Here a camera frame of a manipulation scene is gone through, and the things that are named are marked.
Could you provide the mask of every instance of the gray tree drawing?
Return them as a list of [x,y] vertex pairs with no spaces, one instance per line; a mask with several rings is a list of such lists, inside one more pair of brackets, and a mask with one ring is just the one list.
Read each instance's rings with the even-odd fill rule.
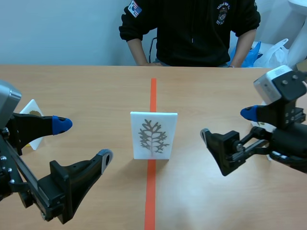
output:
[[165,144],[164,140],[167,138],[165,132],[161,132],[161,125],[159,123],[151,124],[152,121],[148,121],[145,119],[145,123],[142,124],[144,129],[140,128],[140,143],[143,148],[147,148],[150,150],[150,153],[163,153],[163,149],[165,146],[169,144]]

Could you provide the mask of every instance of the wooden table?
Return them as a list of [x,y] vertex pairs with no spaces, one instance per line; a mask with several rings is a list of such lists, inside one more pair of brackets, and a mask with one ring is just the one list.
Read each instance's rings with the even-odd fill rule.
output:
[[[62,135],[44,138],[23,159],[37,178],[49,162],[91,159],[110,148],[114,159],[62,225],[44,222],[36,206],[14,194],[0,203],[3,230],[143,230],[147,161],[133,160],[130,111],[148,111],[150,80],[157,78],[157,109],[177,112],[170,161],[156,167],[157,230],[305,230],[307,176],[255,156],[223,177],[200,130],[247,134],[239,112],[261,102],[253,81],[265,69],[169,67],[0,66],[0,79],[23,93],[19,112],[35,99],[45,115],[73,121]],[[306,100],[299,101],[307,107]]]

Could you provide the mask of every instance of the hand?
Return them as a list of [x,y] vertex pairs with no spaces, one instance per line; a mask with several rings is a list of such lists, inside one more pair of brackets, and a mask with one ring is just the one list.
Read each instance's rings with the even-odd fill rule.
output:
[[163,65],[160,62],[158,62],[158,63],[148,63],[148,62],[146,62],[146,63],[142,64],[141,66],[163,66]]

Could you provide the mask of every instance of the patch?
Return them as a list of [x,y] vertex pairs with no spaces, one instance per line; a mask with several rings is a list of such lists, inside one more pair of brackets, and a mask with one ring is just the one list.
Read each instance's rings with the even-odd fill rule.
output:
[[230,10],[230,5],[228,2],[223,2],[217,7],[217,9],[219,10],[219,16],[217,18],[216,24],[223,25],[228,11]]
[[138,6],[135,0],[131,1],[130,5],[128,6],[128,10],[135,18],[142,12],[141,7]]

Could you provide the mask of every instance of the black hoodie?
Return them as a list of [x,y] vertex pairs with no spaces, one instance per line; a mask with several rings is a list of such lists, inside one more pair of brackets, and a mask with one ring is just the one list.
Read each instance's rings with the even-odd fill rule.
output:
[[257,29],[255,0],[132,0],[120,36],[129,41],[157,28],[157,58],[170,66],[216,67],[230,60],[230,31]]

